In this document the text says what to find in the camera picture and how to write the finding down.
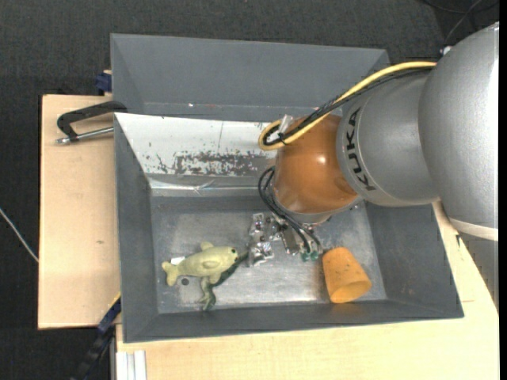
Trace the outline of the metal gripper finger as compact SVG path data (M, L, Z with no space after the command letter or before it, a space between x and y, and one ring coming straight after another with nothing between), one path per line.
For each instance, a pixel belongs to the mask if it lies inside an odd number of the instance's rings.
M269 241L258 241L248 244L247 263L250 267L265 263L274 258L273 245Z
M276 234L276 220L271 214L255 213L249 228L253 239L273 239Z

